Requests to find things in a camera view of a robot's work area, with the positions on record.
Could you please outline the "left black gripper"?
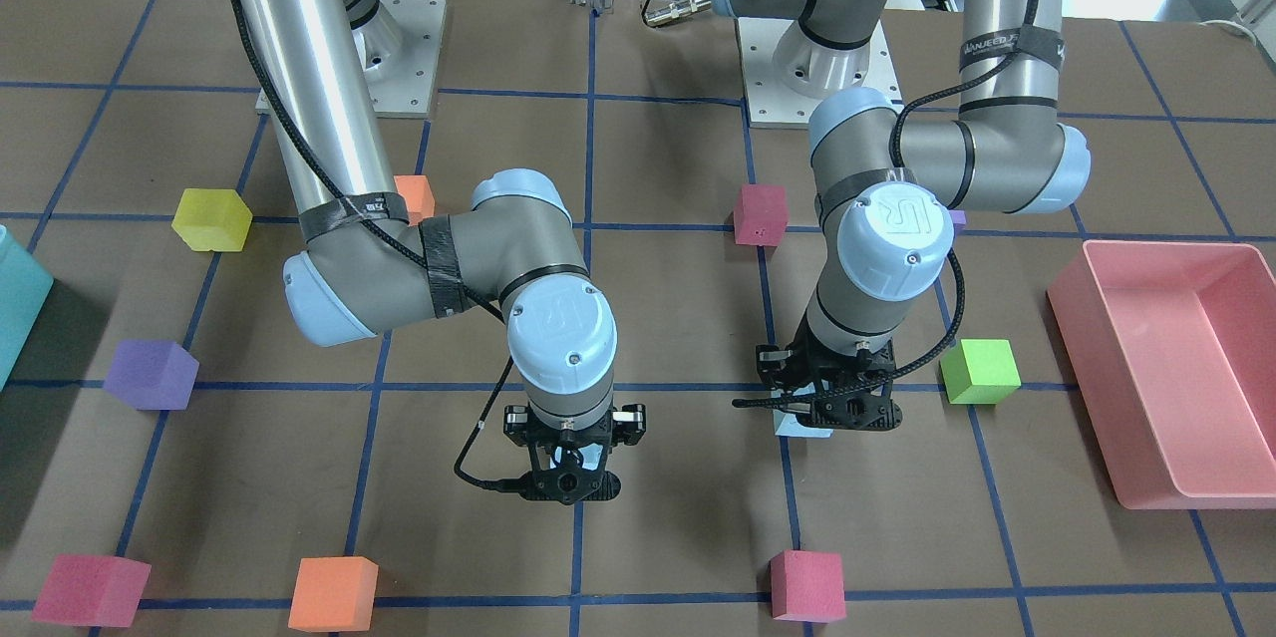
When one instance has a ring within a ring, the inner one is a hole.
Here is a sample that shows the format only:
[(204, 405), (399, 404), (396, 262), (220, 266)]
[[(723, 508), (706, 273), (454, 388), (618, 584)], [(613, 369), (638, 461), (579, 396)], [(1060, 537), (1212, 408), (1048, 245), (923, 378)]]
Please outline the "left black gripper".
[(755, 347), (760, 380), (775, 392), (757, 398), (757, 407), (798, 416), (808, 428), (833, 430), (893, 430), (903, 419), (889, 398), (896, 369), (893, 343), (877, 352), (857, 350), (855, 356), (826, 348), (814, 338), (801, 338), (780, 348)]

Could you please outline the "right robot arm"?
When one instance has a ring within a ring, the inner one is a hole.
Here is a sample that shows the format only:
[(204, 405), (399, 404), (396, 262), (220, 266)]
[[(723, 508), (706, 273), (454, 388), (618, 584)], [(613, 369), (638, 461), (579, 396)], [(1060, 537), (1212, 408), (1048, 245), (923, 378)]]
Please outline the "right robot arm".
[(501, 429), (530, 456), (523, 477), (471, 477), (527, 500), (610, 500), (616, 446), (637, 446), (644, 407), (612, 401), (618, 326), (570, 213), (533, 169), (499, 170), (470, 211), (410, 223), (396, 191), (347, 0), (228, 0), (265, 96), (305, 250), (286, 260), (295, 323), (320, 346), (370, 340), (471, 306), (507, 332), (527, 402)]

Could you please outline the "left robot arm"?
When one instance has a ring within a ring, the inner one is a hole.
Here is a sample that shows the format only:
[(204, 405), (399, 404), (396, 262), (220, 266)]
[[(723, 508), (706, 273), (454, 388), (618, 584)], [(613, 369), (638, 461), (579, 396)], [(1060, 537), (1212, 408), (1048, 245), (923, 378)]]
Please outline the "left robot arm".
[[(712, 0), (723, 17), (792, 20), (813, 47), (852, 54), (869, 47), (886, 3)], [(910, 103), (865, 86), (820, 93), (806, 137), (826, 262), (792, 342), (757, 350), (769, 396), (735, 406), (813, 428), (896, 428), (889, 387), (954, 338), (896, 365), (892, 337), (943, 266), (963, 287), (951, 211), (1050, 213), (1085, 191), (1088, 144), (1058, 120), (1062, 0), (965, 0), (962, 14), (960, 83), (947, 92)], [(946, 94), (960, 97), (954, 120), (915, 116)]]

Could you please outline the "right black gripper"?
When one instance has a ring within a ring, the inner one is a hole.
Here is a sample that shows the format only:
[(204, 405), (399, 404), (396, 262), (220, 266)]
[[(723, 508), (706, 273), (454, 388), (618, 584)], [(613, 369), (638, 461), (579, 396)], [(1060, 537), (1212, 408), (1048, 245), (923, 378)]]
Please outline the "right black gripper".
[(527, 500), (611, 500), (621, 481), (606, 463), (616, 446), (638, 446), (647, 426), (646, 406), (611, 407), (591, 426), (573, 430), (544, 424), (524, 406), (507, 406), (504, 433), (530, 454), (523, 477), (503, 477), (501, 491)]

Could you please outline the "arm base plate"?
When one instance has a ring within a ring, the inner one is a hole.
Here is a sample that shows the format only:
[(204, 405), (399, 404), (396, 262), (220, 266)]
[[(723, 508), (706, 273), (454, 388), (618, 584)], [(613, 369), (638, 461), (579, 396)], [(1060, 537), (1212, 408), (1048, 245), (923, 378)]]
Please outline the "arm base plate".
[(739, 18), (738, 43), (753, 128), (803, 129), (820, 101), (849, 87), (905, 105), (880, 23), (866, 45), (833, 50), (808, 38), (798, 20)]
[(433, 109), (447, 1), (371, 0), (357, 28), (343, 0), (228, 1), (262, 84), (258, 112), (282, 110), (304, 130), (332, 119), (352, 126), (359, 102), (378, 117), (424, 119)]

